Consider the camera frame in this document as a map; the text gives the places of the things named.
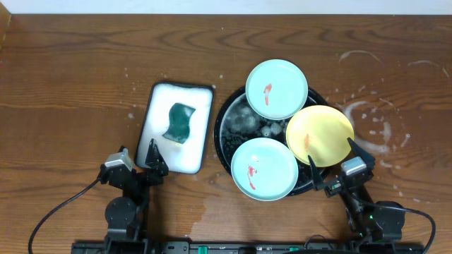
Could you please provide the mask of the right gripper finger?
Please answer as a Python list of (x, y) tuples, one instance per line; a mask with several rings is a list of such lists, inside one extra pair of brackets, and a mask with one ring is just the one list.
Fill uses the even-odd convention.
[(375, 167), (375, 158), (367, 151), (362, 149), (352, 138), (347, 138), (347, 141), (354, 155), (356, 157), (360, 157), (366, 164), (368, 169), (373, 169)]
[(324, 189), (323, 178), (322, 178), (321, 174), (319, 173), (319, 171), (310, 155), (308, 156), (308, 160), (309, 160), (309, 165), (310, 165), (310, 169), (311, 169), (313, 189), (315, 191), (320, 191), (320, 190)]

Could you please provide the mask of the green sponge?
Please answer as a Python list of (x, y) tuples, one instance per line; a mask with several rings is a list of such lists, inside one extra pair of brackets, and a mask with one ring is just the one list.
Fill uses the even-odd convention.
[(173, 142), (184, 144), (190, 136), (190, 120), (195, 108), (175, 103), (169, 111), (169, 127), (162, 135)]

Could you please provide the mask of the yellow plate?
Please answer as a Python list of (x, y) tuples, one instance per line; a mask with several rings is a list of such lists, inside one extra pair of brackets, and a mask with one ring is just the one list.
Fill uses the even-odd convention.
[(354, 137), (349, 119), (341, 111), (323, 105), (303, 108), (286, 129), (286, 143), (294, 156), (317, 167), (330, 167), (344, 160), (351, 150), (347, 139)]

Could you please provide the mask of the light green plate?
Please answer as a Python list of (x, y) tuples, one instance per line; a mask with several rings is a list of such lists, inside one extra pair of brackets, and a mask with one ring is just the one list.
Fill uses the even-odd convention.
[(259, 201), (284, 198), (295, 187), (299, 168), (289, 148), (270, 138), (254, 138), (238, 147), (231, 175), (245, 195)]
[(271, 120), (292, 117), (308, 97), (307, 78), (295, 64), (270, 59), (250, 72), (245, 85), (246, 99), (260, 116)]

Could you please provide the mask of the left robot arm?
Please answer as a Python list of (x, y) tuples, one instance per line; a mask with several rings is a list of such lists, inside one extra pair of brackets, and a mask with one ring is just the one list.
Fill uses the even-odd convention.
[(169, 169), (155, 139), (149, 142), (145, 165), (149, 168), (143, 172), (136, 171), (128, 150), (121, 147), (118, 153), (110, 155), (100, 166), (100, 183), (122, 190), (122, 196), (110, 201), (105, 209), (108, 227), (103, 253), (146, 254), (159, 251), (158, 245), (147, 233), (149, 188), (162, 184)]

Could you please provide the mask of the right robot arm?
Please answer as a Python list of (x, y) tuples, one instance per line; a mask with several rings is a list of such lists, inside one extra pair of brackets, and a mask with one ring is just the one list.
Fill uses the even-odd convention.
[(362, 237), (362, 244), (390, 245), (402, 238), (405, 213), (392, 201), (373, 202), (364, 187), (373, 178), (375, 158), (351, 138), (347, 139), (354, 157), (343, 162), (341, 172), (324, 182), (312, 157), (308, 157), (313, 188), (327, 197), (339, 195), (344, 202), (350, 230)]

